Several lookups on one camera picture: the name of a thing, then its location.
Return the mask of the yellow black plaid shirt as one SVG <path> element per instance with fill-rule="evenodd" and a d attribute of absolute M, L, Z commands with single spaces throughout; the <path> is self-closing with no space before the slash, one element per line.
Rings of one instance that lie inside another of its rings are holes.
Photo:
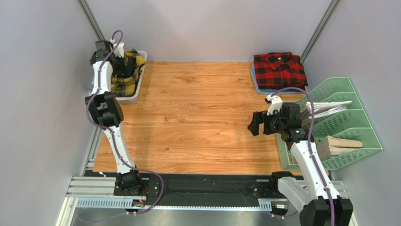
<path fill-rule="evenodd" d="M 137 50 L 131 48 L 124 52 L 124 59 L 118 58 L 118 63 L 120 67 L 113 69 L 111 91 L 116 97 L 131 97 L 143 74 L 146 60 Z"/>

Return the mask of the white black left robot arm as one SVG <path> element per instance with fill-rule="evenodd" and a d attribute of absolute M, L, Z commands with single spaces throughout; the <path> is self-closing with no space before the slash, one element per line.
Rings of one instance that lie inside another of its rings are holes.
<path fill-rule="evenodd" d="M 145 187 L 140 172 L 132 160 L 123 134 L 123 111 L 112 93 L 111 78 L 114 70 L 123 66 L 121 43 L 101 40 L 90 59 L 94 70 L 94 86 L 85 98 L 89 121 L 106 135 L 117 165 L 114 195 L 143 195 Z"/>

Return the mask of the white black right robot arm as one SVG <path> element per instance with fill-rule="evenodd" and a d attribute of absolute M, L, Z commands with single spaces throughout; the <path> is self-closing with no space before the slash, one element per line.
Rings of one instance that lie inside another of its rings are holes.
<path fill-rule="evenodd" d="M 248 130 L 259 135 L 263 125 L 265 135 L 279 134 L 290 146 L 302 172 L 303 188 L 289 172 L 271 175 L 274 189 L 284 195 L 299 213 L 302 226 L 347 226 L 351 222 L 353 204 L 343 198 L 333 186 L 320 161 L 310 129 L 302 128 L 298 104 L 283 104 L 279 110 L 271 104 L 267 111 L 253 112 Z"/>

